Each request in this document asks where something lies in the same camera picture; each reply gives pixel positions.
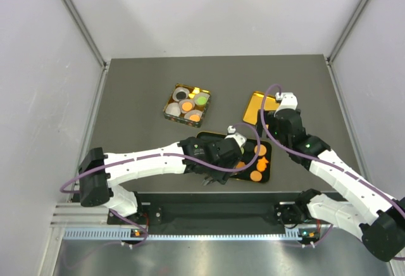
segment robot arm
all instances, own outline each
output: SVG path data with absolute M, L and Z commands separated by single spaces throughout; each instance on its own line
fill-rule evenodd
M 103 149 L 92 149 L 82 162 L 79 173 L 91 168 L 119 163 L 80 179 L 80 204 L 85 207 L 103 205 L 121 216 L 138 212 L 137 194 L 120 184 L 129 180 L 169 173 L 205 173 L 210 182 L 225 184 L 232 173 L 212 170 L 196 162 L 179 159 L 186 155 L 223 168 L 235 168 L 242 157 L 241 148 L 246 138 L 228 128 L 228 135 L 220 141 L 206 142 L 195 137 L 187 138 L 166 147 L 126 154 L 104 154 Z
M 315 190 L 303 192 L 294 207 L 298 216 L 296 221 L 315 218 L 329 222 L 362 240 L 378 259 L 391 260 L 405 247 L 403 217 L 386 199 L 362 184 L 365 179 L 346 165 L 328 144 L 306 133 L 293 93 L 277 94 L 276 100 L 280 103 L 279 108 L 266 112 L 265 116 L 271 135 L 288 149 L 317 158 L 309 160 L 289 153 L 293 161 L 326 181 L 349 202 L 334 201 Z M 397 201 L 385 195 L 405 211 L 405 198 Z

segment yellow tray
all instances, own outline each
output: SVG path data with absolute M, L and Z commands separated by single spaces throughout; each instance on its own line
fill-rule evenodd
M 260 109 L 261 102 L 265 94 L 263 92 L 253 92 L 247 108 L 245 110 L 243 121 L 252 125 L 256 125 L 258 121 L 258 110 Z M 275 97 L 267 96 L 265 102 L 265 110 L 276 110 L 279 104 L 276 102 Z

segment gray floor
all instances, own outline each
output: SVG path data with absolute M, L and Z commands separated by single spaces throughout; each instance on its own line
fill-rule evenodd
M 163 118 L 162 110 L 176 83 L 207 89 L 212 102 L 200 129 Z M 332 81 L 321 55 L 224 56 L 112 60 L 91 147 L 107 152 L 144 151 L 196 135 L 225 133 L 241 121 L 254 91 L 273 83 L 294 92 L 309 134 L 329 143 L 358 169 Z M 248 130 L 243 130 L 252 137 Z M 329 185 L 273 147 L 271 179 L 266 184 L 229 180 L 202 186 L 202 175 L 162 175 L 124 186 L 140 192 L 330 191 Z
M 332 230 L 315 249 L 288 247 L 277 241 L 161 241 L 147 242 L 132 251 L 105 246 L 74 270 L 56 264 L 54 276 L 389 276 L 389 266 L 374 258 L 353 236 Z M 64 241 L 69 266 L 103 244 L 101 241 Z

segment metal frame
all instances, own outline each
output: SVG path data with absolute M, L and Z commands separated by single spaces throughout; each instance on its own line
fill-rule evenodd
M 84 138 L 82 140 L 82 148 L 80 150 L 80 154 L 79 154 L 76 165 L 79 165 L 80 162 L 83 161 L 83 159 L 86 157 L 86 154 L 90 148 L 90 143 L 91 143 L 91 138 L 93 136 L 94 126 L 96 124 L 97 114 L 98 114 L 99 108 L 100 108 L 101 97 L 103 96 L 104 86 L 106 85 L 106 81 L 107 81 L 109 64 L 110 64 L 110 62 L 108 62 L 105 65 L 103 72 L 101 73 L 98 85 L 97 85 L 96 93 L 94 94 L 93 104 L 90 109 L 89 117 L 87 119 L 86 129 L 84 132 Z
M 336 44 L 334 45 L 332 52 L 330 53 L 330 56 L 328 57 L 329 62 L 333 62 L 337 55 L 339 54 L 339 51 L 342 49 L 344 43 L 347 40 L 347 37 L 350 35 L 352 29 L 354 26 L 357 24 L 361 14 L 363 13 L 364 9 L 366 8 L 367 4 L 370 2 L 370 0 L 360 0 L 358 5 L 356 6 L 356 9 L 354 10 L 352 16 L 350 17 L 348 23 L 343 29 L 342 34 L 340 35 L 339 39 L 337 40 Z
M 108 209 L 104 206 L 84 208 L 80 203 L 58 203 L 51 220 L 52 228 L 105 227 Z
M 392 273 L 394 274 L 394 276 L 404 276 L 405 275 L 405 262 L 391 260 L 390 266 L 391 266 Z
M 49 229 L 45 252 L 42 256 L 37 274 L 38 276 L 53 276 L 64 234 L 64 228 L 51 227 Z
M 131 237 L 131 229 L 88 229 L 67 228 L 64 240 L 124 240 L 140 241 L 144 238 Z M 258 234 L 258 235 L 156 235 L 149 234 L 148 241 L 300 241 L 299 228 L 285 229 L 284 234 Z
M 369 176 L 368 176 L 369 171 L 368 171 L 367 165 L 365 163 L 364 154 L 359 146 L 359 140 L 358 140 L 357 134 L 354 130 L 354 127 L 352 124 L 353 121 L 349 114 L 349 110 L 347 109 L 346 100 L 344 99 L 344 96 L 342 94 L 342 90 L 341 90 L 339 81 L 337 79 L 336 72 L 333 68 L 332 63 L 327 60 L 326 60 L 326 62 L 327 62 L 327 67 L 328 67 L 328 71 L 330 74 L 330 78 L 333 83 L 333 88 L 335 89 L 337 100 L 339 102 L 340 110 L 342 111 L 342 114 L 343 114 L 344 123 L 346 125 L 347 132 L 349 133 L 349 138 L 350 138 L 350 141 L 351 141 L 351 144 L 353 147 L 354 155 L 356 156 L 356 160 L 359 165 L 360 174 L 365 179 L 369 180 Z
M 93 38 L 90 35 L 89 30 L 87 29 L 83 19 L 79 15 L 74 3 L 72 0 L 62 0 L 63 4 L 66 6 L 66 10 L 72 16 L 73 21 L 75 22 L 77 28 L 82 33 L 83 38 L 85 39 L 87 45 L 89 45 L 90 50 L 93 52 L 94 57 L 97 59 L 99 64 L 103 67 L 106 66 L 107 62 L 104 60 L 103 56 L 100 53 L 100 50 L 97 48 L 96 43 L 93 41 Z

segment dark gray table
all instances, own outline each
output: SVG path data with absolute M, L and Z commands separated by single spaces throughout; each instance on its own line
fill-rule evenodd
M 212 103 L 200 129 L 163 118 L 163 107 L 176 83 L 212 92 Z M 253 91 L 265 91 L 273 83 L 282 84 L 285 91 L 297 96 L 308 133 L 321 137 L 358 170 L 322 55 L 112 60 L 91 147 L 126 153 L 169 145 L 200 130 L 225 133 L 229 125 L 242 120 Z M 248 129 L 242 133 L 253 137 Z M 140 192 L 332 190 L 276 146 L 266 184 L 229 180 L 226 185 L 202 186 L 202 179 L 196 174 L 160 175 L 124 186 Z

